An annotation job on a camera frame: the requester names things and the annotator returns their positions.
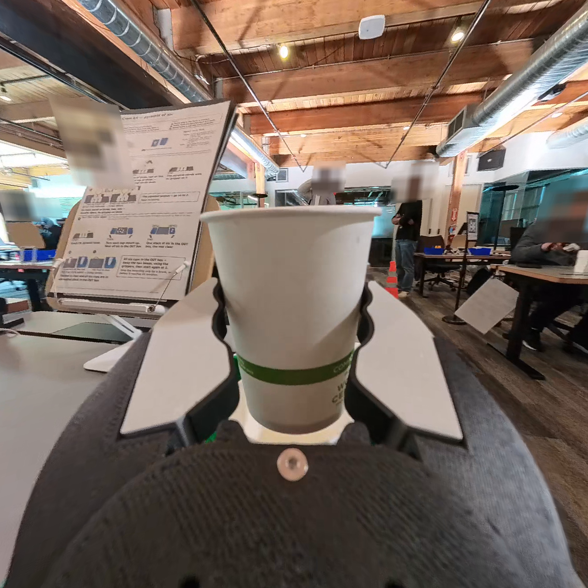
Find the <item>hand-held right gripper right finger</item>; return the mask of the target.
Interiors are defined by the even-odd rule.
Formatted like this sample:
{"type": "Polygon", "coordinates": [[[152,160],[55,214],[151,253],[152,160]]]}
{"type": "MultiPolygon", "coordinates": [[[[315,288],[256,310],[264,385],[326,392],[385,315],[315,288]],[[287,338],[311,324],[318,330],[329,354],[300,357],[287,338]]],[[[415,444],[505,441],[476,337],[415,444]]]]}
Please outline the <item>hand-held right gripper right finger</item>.
{"type": "Polygon", "coordinates": [[[345,409],[372,444],[402,450],[415,437],[463,443],[434,335],[375,281],[364,284],[357,340],[345,409]]]}

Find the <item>white ceiling access point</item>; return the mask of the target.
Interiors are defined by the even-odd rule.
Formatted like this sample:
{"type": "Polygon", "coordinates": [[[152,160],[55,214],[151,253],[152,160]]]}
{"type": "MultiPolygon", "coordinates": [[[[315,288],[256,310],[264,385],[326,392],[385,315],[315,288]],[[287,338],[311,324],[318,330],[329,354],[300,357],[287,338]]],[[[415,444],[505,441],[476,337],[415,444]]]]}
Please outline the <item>white ceiling access point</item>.
{"type": "Polygon", "coordinates": [[[357,34],[360,40],[373,40],[383,35],[386,28],[384,14],[364,17],[360,20],[357,34]]]}

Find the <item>black ceiling speaker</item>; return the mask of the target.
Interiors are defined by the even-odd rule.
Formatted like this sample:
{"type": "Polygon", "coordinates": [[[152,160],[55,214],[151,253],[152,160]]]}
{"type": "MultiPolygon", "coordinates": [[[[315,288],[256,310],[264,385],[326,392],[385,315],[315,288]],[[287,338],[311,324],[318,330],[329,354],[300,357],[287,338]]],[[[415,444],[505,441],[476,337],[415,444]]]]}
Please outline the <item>black ceiling speaker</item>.
{"type": "Polygon", "coordinates": [[[477,159],[477,172],[498,171],[504,166],[506,148],[493,149],[482,153],[477,159]]]}

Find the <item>black office chair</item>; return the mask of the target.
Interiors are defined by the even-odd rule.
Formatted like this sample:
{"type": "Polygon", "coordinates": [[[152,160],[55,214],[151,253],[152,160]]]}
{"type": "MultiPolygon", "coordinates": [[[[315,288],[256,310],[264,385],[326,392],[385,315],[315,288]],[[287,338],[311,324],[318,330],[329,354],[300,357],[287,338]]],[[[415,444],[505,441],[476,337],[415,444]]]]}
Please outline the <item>black office chair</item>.
{"type": "Polygon", "coordinates": [[[417,244],[417,261],[418,272],[418,291],[424,296],[424,287],[428,285],[430,291],[434,286],[443,284],[450,288],[452,292],[456,291],[459,279],[452,280],[447,278],[451,272],[460,272],[460,262],[458,258],[453,258],[446,252],[445,241],[440,235],[421,236],[417,244]],[[428,256],[423,253],[425,247],[444,247],[445,253],[441,256],[428,256]]]}

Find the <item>grey desk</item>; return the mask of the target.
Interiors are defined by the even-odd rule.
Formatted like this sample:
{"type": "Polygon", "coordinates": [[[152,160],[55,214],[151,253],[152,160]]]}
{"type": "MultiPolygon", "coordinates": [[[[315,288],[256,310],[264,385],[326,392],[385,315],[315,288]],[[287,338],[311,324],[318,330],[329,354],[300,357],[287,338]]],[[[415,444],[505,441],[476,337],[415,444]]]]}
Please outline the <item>grey desk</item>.
{"type": "Polygon", "coordinates": [[[82,368],[96,344],[2,339],[1,579],[41,587],[88,520],[163,458],[170,434],[119,434],[150,334],[102,378],[82,368]]]}

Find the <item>grey folded board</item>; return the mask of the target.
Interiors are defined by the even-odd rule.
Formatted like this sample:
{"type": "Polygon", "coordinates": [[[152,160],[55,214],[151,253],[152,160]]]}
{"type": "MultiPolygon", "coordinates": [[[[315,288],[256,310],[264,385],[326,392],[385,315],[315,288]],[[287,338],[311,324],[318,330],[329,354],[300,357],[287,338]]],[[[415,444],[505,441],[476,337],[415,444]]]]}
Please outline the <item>grey folded board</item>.
{"type": "Polygon", "coordinates": [[[517,290],[491,277],[459,306],[454,315],[480,334],[487,334],[514,311],[517,301],[517,290]]]}

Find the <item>white paper cup green band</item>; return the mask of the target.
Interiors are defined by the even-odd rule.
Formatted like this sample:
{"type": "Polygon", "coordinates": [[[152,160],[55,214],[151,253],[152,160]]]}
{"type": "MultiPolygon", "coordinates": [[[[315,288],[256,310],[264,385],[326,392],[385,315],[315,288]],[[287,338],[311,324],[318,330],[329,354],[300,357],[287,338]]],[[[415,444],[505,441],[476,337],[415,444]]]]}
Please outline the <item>white paper cup green band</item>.
{"type": "Polygon", "coordinates": [[[247,408],[262,426],[299,435],[340,418],[380,214],[327,205],[202,215],[247,408]]]}
{"type": "Polygon", "coordinates": [[[245,403],[241,403],[233,412],[230,420],[238,422],[245,436],[251,443],[258,445],[308,446],[335,445],[343,430],[353,419],[344,410],[342,416],[328,427],[312,433],[280,433],[264,427],[250,414],[245,403]]]}

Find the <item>silver ventilation duct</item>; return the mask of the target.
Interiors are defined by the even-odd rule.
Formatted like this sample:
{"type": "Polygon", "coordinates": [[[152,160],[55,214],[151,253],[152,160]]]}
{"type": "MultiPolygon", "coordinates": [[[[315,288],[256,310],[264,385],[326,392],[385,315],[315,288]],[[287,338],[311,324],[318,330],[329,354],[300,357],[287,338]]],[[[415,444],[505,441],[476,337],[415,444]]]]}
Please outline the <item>silver ventilation duct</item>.
{"type": "Polygon", "coordinates": [[[435,149],[438,158],[459,155],[535,104],[587,63],[587,3],[480,104],[464,107],[435,149]]]}
{"type": "MultiPolygon", "coordinates": [[[[213,100],[163,41],[149,32],[139,19],[127,13],[119,1],[78,1],[78,4],[189,102],[213,100]]],[[[233,127],[230,142],[249,159],[261,165],[266,177],[277,176],[280,171],[278,164],[238,125],[233,127]]]]}

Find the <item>printed instruction sheet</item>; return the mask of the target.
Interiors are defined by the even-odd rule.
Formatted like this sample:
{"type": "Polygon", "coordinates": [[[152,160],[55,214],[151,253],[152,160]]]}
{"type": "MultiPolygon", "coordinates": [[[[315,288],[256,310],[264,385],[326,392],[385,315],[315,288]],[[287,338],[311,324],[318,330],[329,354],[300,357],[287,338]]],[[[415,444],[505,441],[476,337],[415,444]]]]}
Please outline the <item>printed instruction sheet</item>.
{"type": "Polygon", "coordinates": [[[194,271],[210,182],[235,124],[230,101],[122,116],[133,187],[87,187],[56,270],[58,299],[170,304],[194,271]]]}

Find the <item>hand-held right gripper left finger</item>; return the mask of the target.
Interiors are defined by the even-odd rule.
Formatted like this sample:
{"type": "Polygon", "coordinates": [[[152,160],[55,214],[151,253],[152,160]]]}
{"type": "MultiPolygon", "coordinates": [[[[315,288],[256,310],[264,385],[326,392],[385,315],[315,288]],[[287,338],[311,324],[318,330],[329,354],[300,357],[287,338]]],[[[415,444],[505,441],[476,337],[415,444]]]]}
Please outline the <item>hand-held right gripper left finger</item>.
{"type": "Polygon", "coordinates": [[[224,293],[212,277],[177,302],[151,330],[120,435],[167,432],[200,445],[240,401],[239,374],[226,343],[224,293]]]}

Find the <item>wooden post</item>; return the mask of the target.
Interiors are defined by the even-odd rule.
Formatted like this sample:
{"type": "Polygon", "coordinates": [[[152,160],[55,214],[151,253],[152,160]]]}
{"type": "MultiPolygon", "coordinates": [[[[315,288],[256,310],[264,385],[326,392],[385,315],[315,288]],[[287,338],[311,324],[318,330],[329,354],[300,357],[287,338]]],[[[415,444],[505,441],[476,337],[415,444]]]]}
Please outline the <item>wooden post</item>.
{"type": "Polygon", "coordinates": [[[457,231],[459,207],[462,195],[463,180],[467,168],[467,161],[468,151],[460,152],[459,155],[455,156],[453,161],[453,176],[449,193],[446,219],[446,236],[449,238],[449,240],[453,239],[453,236],[457,231]]]}

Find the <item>black white marker sign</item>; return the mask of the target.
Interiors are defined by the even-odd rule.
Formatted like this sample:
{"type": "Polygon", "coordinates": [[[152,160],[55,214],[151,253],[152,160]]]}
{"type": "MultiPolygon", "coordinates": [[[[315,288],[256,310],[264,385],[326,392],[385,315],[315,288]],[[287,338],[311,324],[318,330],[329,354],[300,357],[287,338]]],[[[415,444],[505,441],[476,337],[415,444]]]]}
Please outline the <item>black white marker sign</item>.
{"type": "Polygon", "coordinates": [[[474,245],[477,243],[479,233],[479,213],[478,212],[467,212],[465,231],[462,234],[454,235],[452,239],[452,250],[459,250],[462,253],[462,260],[459,272],[459,282],[456,290],[456,298],[454,302],[454,309],[451,315],[444,316],[442,321],[448,325],[462,326],[465,321],[457,316],[457,311],[460,306],[462,298],[462,290],[465,285],[465,276],[467,269],[467,257],[469,254],[469,244],[472,242],[474,245]]]}

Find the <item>green plastic bin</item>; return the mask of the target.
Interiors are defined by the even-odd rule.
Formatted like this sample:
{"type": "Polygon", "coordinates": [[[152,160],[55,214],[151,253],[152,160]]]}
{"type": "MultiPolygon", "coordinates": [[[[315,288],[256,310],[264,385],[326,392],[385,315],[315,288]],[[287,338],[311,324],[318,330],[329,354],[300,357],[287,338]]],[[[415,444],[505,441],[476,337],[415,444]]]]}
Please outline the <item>green plastic bin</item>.
{"type": "MultiPolygon", "coordinates": [[[[240,375],[240,370],[239,370],[238,357],[235,353],[232,354],[232,361],[233,361],[233,367],[234,367],[234,372],[235,372],[234,381],[236,382],[237,390],[239,390],[239,382],[241,381],[241,375],[240,375]]],[[[237,404],[235,404],[235,406],[232,408],[231,412],[228,415],[226,415],[226,417],[216,419],[216,422],[214,423],[215,427],[211,430],[210,435],[208,435],[207,437],[205,437],[202,440],[202,443],[209,444],[209,443],[212,443],[217,438],[217,427],[223,421],[228,420],[233,415],[235,410],[237,409],[238,402],[240,400],[240,392],[237,393],[236,399],[237,399],[237,404]]]]}

